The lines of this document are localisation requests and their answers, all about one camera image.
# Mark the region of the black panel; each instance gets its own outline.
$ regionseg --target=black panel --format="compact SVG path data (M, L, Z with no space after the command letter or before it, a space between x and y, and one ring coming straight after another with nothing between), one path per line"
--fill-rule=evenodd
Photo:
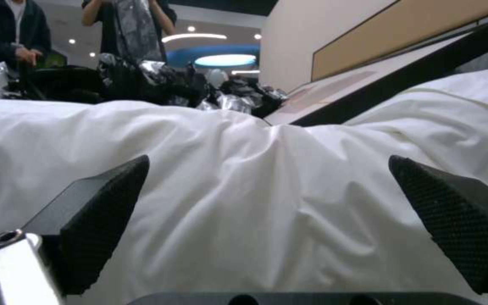
M169 3L268 16L275 7L277 0L169 0Z
M154 294L129 305L477 305L442 293Z

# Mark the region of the curved light fixture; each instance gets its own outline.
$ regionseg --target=curved light fixture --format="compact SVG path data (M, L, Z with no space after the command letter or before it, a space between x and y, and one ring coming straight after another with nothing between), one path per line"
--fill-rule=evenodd
M245 54L223 54L214 56L205 56L197 59L196 64L207 67L232 67L246 66L255 63L254 55Z
M177 40L177 39L184 39L184 38L212 38L212 39L227 39L225 35L218 35L216 33L179 33L176 35L167 36L161 41L163 43L167 43L169 41Z
M231 72L232 75L258 75L259 73L261 73L261 71L259 70L246 70L246 71L235 70Z

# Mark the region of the silver metal part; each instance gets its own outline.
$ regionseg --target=silver metal part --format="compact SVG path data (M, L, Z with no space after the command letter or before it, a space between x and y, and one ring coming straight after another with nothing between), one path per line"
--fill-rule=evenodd
M4 305L63 305L37 249L41 238L27 235L0 249L0 297Z

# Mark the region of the white sheet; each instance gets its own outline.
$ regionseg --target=white sheet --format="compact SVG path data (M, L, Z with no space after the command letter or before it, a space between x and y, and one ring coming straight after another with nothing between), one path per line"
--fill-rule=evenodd
M139 102L0 101L0 231L22 226L71 181L141 154L151 170L128 229L73 304L123 305L159 291L479 299L387 161L407 156L488 184L488 71L420 85L345 125L306 129Z

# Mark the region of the person's hand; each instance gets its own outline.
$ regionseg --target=person's hand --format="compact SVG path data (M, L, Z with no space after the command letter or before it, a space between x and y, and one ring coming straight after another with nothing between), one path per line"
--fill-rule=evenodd
M27 62L27 63L31 64L33 67L35 67L37 65L37 54L35 52L32 52L32 51L26 49L25 47L19 47L16 49L15 54L16 54L16 58L19 61Z
M43 57L43 56L44 56L44 54L42 54L42 52L41 52L41 51L36 50L36 49L31 49L31 52L35 53L35 55L36 55L37 57Z

